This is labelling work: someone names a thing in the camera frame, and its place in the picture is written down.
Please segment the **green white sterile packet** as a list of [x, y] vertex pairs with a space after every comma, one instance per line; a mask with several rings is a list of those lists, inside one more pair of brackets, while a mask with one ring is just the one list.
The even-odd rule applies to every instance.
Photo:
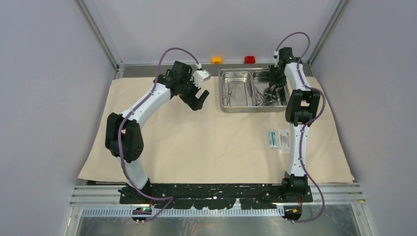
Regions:
[[269, 130], [267, 132], [267, 136], [268, 136], [268, 148], [279, 148], [278, 139], [277, 139], [277, 131]]

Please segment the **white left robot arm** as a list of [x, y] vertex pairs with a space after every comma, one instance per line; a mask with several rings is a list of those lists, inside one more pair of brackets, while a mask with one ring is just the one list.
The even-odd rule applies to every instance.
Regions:
[[144, 204], [151, 196], [150, 179], [146, 175], [140, 156], [144, 150], [142, 128], [149, 118], [174, 96], [178, 96], [191, 110], [202, 109], [209, 95], [205, 90], [197, 97], [210, 73], [197, 64], [197, 69], [183, 62], [175, 61], [165, 74], [158, 73], [152, 87], [121, 114], [111, 113], [107, 117], [105, 148], [120, 162], [126, 177], [126, 189], [138, 203]]

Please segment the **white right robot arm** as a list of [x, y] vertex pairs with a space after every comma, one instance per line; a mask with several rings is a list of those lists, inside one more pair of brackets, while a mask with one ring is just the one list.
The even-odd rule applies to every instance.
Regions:
[[274, 53], [276, 63], [270, 66], [269, 85], [290, 85], [292, 92], [285, 110], [290, 125], [290, 159], [281, 181], [280, 197], [288, 202], [300, 200], [309, 192], [306, 173], [306, 151], [310, 126], [316, 118], [321, 95], [308, 83], [299, 57], [291, 47]]

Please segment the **steel mesh instrument tray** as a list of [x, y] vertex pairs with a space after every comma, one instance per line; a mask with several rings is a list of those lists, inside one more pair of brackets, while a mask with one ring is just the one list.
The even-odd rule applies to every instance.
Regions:
[[[231, 105], [226, 106], [227, 83], [236, 81]], [[283, 112], [286, 106], [256, 106], [254, 87], [264, 90], [269, 87], [268, 68], [221, 69], [218, 76], [220, 108], [225, 113]], [[287, 101], [289, 84], [285, 85]]]

